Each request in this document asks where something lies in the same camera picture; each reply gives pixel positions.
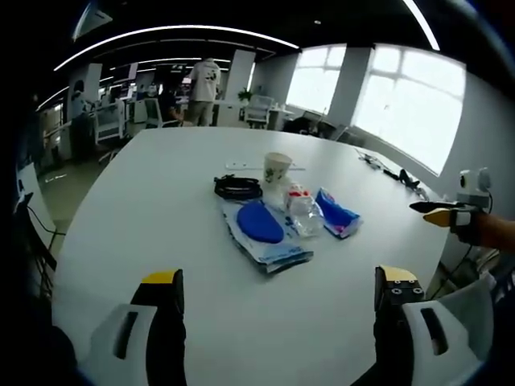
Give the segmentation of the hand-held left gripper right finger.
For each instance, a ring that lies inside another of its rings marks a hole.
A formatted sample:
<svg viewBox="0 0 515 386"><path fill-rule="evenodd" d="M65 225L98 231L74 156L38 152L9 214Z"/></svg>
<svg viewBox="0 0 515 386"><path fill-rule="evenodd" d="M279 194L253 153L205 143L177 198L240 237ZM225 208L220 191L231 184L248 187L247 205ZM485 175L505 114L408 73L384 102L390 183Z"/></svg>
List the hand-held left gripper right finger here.
<svg viewBox="0 0 515 386"><path fill-rule="evenodd" d="M415 275L375 268L373 385L458 385L459 319Z"/></svg>

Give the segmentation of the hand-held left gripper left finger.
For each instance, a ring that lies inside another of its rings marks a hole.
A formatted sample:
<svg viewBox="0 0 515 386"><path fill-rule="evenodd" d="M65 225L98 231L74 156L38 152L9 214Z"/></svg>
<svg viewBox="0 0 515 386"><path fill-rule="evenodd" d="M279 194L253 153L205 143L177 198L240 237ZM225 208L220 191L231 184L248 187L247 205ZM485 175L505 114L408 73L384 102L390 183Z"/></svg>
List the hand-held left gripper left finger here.
<svg viewBox="0 0 515 386"><path fill-rule="evenodd" d="M183 270L144 277L92 334L94 385L185 385Z"/></svg>

